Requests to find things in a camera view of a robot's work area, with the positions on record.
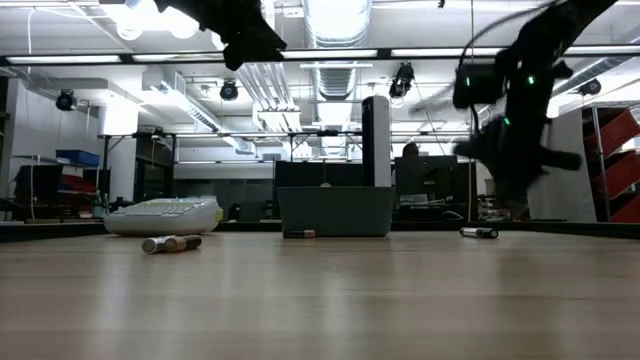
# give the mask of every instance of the wooden table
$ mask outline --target wooden table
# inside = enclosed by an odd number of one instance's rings
[[[502,233],[0,244],[0,359],[638,359],[640,242]]]

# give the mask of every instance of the red storage bin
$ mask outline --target red storage bin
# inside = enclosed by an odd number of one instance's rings
[[[629,110],[623,111],[610,121],[602,118],[599,120],[601,126],[602,151],[605,157],[608,157],[627,141],[640,134],[640,125],[638,125],[638,122]],[[595,133],[585,138],[584,146],[588,156],[593,156],[597,153],[598,138]]]
[[[615,154],[605,160],[607,192],[612,199],[640,179],[640,158],[635,150]],[[602,195],[602,176],[593,178],[593,189]]]
[[[618,211],[611,214],[611,221],[616,223],[637,224],[640,223],[640,195],[624,194],[624,204]]]

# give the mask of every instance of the blue box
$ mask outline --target blue box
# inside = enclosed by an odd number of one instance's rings
[[[100,155],[92,154],[84,150],[56,150],[56,157],[68,159],[74,164],[90,167],[100,166]]]

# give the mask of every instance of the green plastic container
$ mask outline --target green plastic container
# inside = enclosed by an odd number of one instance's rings
[[[283,230],[315,230],[317,237],[386,236],[394,198],[391,187],[278,189]]]

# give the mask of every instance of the ventilation duct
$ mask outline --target ventilation duct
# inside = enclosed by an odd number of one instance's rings
[[[305,27],[310,46],[315,49],[362,47],[369,32],[371,6],[372,0],[304,0]],[[357,69],[314,69],[313,82],[317,98],[330,101],[352,100],[357,75]],[[329,102],[318,104],[317,114],[323,125],[344,126],[351,118],[352,109],[351,103]],[[342,152],[335,150],[327,153],[340,154]]]
[[[262,14],[269,26],[275,29],[273,1],[262,0]],[[225,45],[218,34],[211,34],[211,42],[216,49],[224,50]],[[264,130],[263,123],[260,122],[263,120],[268,131],[302,131],[299,121],[300,109],[293,101],[293,93],[287,83],[282,63],[245,63],[235,74],[255,104],[253,119],[258,129]],[[283,119],[284,126],[271,126],[270,123],[274,124],[270,121],[273,118],[272,115]],[[285,150],[291,151],[289,142],[282,142],[282,144]],[[307,143],[303,142],[298,147],[298,152],[306,154],[307,152],[302,150],[307,148]]]
[[[190,118],[199,122],[200,124],[211,129],[212,132],[229,132],[221,126],[220,120],[215,115],[203,110],[203,107],[199,106],[197,101],[189,97],[186,93],[186,81],[180,74],[176,73],[174,76],[174,86],[171,87],[165,81],[161,82],[162,87],[151,87],[154,91],[159,91],[167,96],[167,98],[182,111],[185,112]],[[223,137],[224,141],[233,146],[236,153],[239,155],[253,155],[256,154],[256,145],[242,139]]]
[[[618,44],[640,44],[640,27],[636,27],[633,31],[627,33],[626,36],[617,39]],[[580,66],[581,70],[577,71],[570,79],[560,83],[553,89],[552,96],[561,95],[569,90],[595,79],[596,77],[606,73],[607,71],[620,66],[627,61],[633,59],[631,56],[610,56],[597,60],[585,60]]]

